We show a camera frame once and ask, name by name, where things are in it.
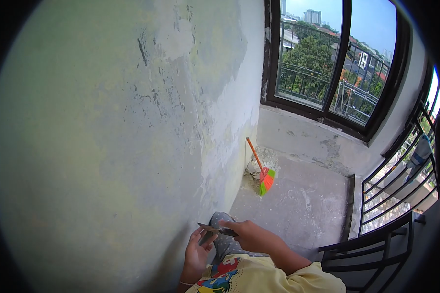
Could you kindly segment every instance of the broom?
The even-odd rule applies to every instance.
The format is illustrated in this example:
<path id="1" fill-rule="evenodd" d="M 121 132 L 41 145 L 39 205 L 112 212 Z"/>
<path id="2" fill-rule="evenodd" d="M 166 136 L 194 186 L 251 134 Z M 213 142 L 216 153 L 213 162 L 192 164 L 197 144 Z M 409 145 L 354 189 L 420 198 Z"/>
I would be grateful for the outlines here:
<path id="1" fill-rule="evenodd" d="M 251 141 L 249 140 L 249 137 L 246 138 L 248 141 L 248 144 L 251 147 L 252 153 L 254 154 L 254 157 L 256 158 L 256 161 L 258 161 L 259 168 L 261 169 L 261 174 L 259 175 L 259 195 L 263 196 L 266 194 L 269 189 L 271 189 L 272 184 L 274 183 L 274 177 L 275 177 L 275 171 L 272 169 L 269 169 L 267 167 L 262 167 L 261 162 L 259 161 L 258 155 L 256 154 L 256 151 L 252 147 Z"/>

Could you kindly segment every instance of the cloth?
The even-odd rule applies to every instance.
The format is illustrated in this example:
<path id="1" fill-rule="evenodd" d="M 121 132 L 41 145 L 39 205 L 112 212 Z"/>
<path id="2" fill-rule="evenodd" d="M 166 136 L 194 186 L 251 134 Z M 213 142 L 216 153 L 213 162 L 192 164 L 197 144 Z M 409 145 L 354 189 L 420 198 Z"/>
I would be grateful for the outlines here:
<path id="1" fill-rule="evenodd" d="M 207 266 L 202 278 L 186 292 L 344 293 L 346 288 L 340 278 L 323 272 L 319 262 L 286 276 L 268 256 L 234 254 L 219 265 Z"/>
<path id="2" fill-rule="evenodd" d="M 420 172 L 420 168 L 422 167 L 424 161 L 431 154 L 432 147 L 430 146 L 428 136 L 423 134 L 416 145 L 416 149 L 412 153 L 411 159 L 407 162 L 406 167 L 411 169 L 411 172 L 404 179 L 404 183 L 406 183 L 409 178 Z"/>
<path id="3" fill-rule="evenodd" d="M 222 226 L 219 225 L 219 220 L 236 222 L 227 213 L 224 213 L 222 211 L 217 211 L 215 214 L 213 214 L 212 218 L 210 219 L 209 226 L 212 226 L 215 229 L 222 228 Z M 223 234 L 218 234 L 218 237 L 217 239 L 215 239 L 213 244 L 215 245 L 215 249 L 217 250 L 217 255 L 213 261 L 213 264 L 220 263 L 225 258 L 225 256 L 232 254 L 246 254 L 251 257 L 264 256 L 260 253 L 252 253 L 247 250 L 241 249 L 240 244 L 237 241 L 235 241 L 233 237 Z"/>

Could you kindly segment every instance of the yellow shirt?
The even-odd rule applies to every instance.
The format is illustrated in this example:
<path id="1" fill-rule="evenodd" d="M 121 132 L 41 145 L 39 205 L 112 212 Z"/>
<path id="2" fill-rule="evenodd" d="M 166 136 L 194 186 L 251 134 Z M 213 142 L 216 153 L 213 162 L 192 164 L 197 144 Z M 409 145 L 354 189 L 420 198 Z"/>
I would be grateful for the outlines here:
<path id="1" fill-rule="evenodd" d="M 323 272 L 320 262 L 287 276 L 270 257 L 228 255 L 219 265 L 207 266 L 202 278 L 186 293 L 317 293 L 346 292 L 340 278 Z"/>

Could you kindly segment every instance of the pants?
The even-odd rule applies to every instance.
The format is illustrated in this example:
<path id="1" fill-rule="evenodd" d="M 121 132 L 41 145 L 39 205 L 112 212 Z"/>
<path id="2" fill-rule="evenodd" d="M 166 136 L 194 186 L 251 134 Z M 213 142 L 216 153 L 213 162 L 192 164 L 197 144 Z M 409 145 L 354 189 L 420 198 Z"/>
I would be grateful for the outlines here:
<path id="1" fill-rule="evenodd" d="M 215 229 L 222 228 L 223 226 L 220 226 L 218 223 L 219 220 L 236 222 L 227 213 L 224 213 L 222 211 L 217 211 L 215 214 L 213 214 L 212 219 L 210 219 L 209 225 L 214 227 Z M 235 241 L 233 237 L 223 235 L 221 233 L 218 234 L 218 237 L 213 242 L 213 244 L 215 245 L 215 249 L 217 250 L 217 255 L 213 260 L 213 264 L 220 263 L 221 261 L 223 261 L 225 256 L 232 254 L 247 254 L 251 257 L 264 256 L 260 253 L 252 253 L 247 250 L 241 249 L 240 244 L 237 241 Z"/>

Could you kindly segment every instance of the cartoon print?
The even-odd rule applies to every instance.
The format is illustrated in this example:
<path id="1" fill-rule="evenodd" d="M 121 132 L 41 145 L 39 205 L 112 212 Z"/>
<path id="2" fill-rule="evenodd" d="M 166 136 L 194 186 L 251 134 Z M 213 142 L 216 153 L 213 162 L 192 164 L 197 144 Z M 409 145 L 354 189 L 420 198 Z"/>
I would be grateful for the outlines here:
<path id="1" fill-rule="evenodd" d="M 199 293 L 226 293 L 230 290 L 230 280 L 238 273 L 236 267 L 238 266 L 240 258 L 230 258 L 223 261 L 219 265 L 212 266 L 211 276 L 208 280 L 201 280 L 197 285 L 201 286 L 198 289 Z"/>

